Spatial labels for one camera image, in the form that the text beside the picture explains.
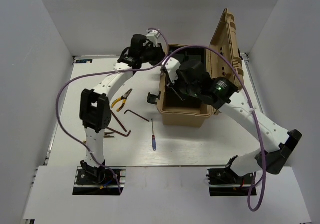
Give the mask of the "tan plastic toolbox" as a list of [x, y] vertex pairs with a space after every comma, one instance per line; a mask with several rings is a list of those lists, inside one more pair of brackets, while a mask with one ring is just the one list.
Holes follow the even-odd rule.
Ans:
[[201, 127], [244, 81], [235, 17], [224, 9], [209, 49], [169, 44], [157, 109], [164, 125]]

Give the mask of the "long brown hex key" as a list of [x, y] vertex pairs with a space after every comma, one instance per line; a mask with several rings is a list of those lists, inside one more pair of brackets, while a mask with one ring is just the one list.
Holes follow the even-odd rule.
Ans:
[[145, 121], [147, 121], [147, 122], [150, 122], [149, 119], [141, 116], [140, 114], [136, 113], [136, 112], [133, 111], [133, 110], [130, 110], [130, 109], [125, 110], [124, 114], [127, 114], [127, 113], [132, 113], [133, 115], [135, 115], [135, 116], [137, 116], [137, 117], [139, 117], [139, 118], [141, 118], [141, 119], [143, 119], [143, 120], [145, 120]]

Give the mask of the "blue red handled screwdriver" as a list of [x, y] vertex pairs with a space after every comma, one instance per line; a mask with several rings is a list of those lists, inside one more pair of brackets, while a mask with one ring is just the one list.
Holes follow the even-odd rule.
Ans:
[[156, 151], [156, 150], [157, 150], [157, 149], [156, 149], [156, 148], [157, 148], [157, 147], [156, 147], [157, 145], [156, 145], [156, 139], [155, 139], [155, 134], [154, 134], [154, 126], [153, 126], [154, 123], [153, 123], [153, 119], [152, 119], [151, 122], [152, 122], [152, 123], [151, 123], [151, 124], [152, 124], [152, 126], [151, 126], [151, 127], [152, 127], [152, 136], [151, 136], [151, 137], [152, 137], [152, 139], [151, 139], [152, 148], [153, 148], [153, 151]]

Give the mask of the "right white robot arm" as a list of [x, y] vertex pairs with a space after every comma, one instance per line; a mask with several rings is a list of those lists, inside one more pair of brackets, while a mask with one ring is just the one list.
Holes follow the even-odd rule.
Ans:
[[254, 112], [235, 84], [225, 77], [212, 78], [201, 61], [180, 63], [176, 58], [169, 58], [164, 69], [181, 99], [189, 96], [200, 99], [263, 141], [263, 151], [256, 150], [229, 160], [221, 174], [226, 182], [238, 183], [246, 174], [263, 169], [274, 175], [281, 172], [302, 137], [298, 130], [288, 131], [260, 111]]

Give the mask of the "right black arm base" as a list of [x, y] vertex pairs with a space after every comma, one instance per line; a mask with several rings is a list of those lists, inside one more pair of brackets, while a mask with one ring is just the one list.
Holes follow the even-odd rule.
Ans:
[[248, 196], [253, 173], [243, 177], [230, 179], [224, 175], [223, 168], [207, 169], [207, 180], [209, 183], [210, 197], [235, 197]]

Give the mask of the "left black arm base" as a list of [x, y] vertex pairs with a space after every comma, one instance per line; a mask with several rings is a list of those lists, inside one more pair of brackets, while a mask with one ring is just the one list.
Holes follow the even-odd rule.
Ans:
[[85, 161], [77, 168], [73, 195], [119, 196], [125, 185], [125, 168], [92, 167]]

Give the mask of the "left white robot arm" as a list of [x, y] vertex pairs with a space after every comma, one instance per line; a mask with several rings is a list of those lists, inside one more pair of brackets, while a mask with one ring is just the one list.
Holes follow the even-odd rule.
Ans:
[[105, 179], [105, 158], [103, 153], [104, 131], [111, 118], [110, 99], [118, 89], [140, 69], [143, 63], [158, 64], [165, 57], [162, 45], [158, 43], [160, 32], [149, 29], [146, 35], [134, 34], [131, 45], [123, 50], [117, 60], [115, 73], [105, 77], [92, 89], [84, 89], [80, 100], [80, 119], [86, 133], [85, 160], [81, 161], [83, 170], [94, 183]]

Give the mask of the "black toolbox inner tray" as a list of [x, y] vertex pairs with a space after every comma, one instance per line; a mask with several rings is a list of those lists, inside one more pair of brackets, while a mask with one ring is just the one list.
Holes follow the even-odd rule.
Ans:
[[206, 68], [206, 51], [203, 48], [185, 48], [173, 54], [172, 57], [179, 60], [181, 65], [189, 60], [201, 61]]

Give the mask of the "black toolbox latch near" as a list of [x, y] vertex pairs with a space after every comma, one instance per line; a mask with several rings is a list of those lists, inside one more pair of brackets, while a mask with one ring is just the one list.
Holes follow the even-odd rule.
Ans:
[[147, 102], [149, 104], [154, 104], [156, 105], [158, 103], [158, 100], [161, 98], [161, 93], [158, 93], [157, 95], [156, 94], [152, 94], [151, 92], [148, 93], [148, 96], [147, 96]]

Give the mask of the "yellow handled needle-nose pliers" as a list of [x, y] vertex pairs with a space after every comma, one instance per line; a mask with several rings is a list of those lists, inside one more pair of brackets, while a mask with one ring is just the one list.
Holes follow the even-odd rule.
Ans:
[[111, 104], [111, 108], [113, 108], [118, 102], [121, 102], [121, 105], [117, 108], [117, 112], [121, 111], [125, 104], [126, 104], [126, 101], [127, 101], [127, 98], [128, 96], [131, 94], [132, 92], [132, 88], [130, 88], [128, 91], [126, 91], [121, 97], [115, 99], [112, 104]]

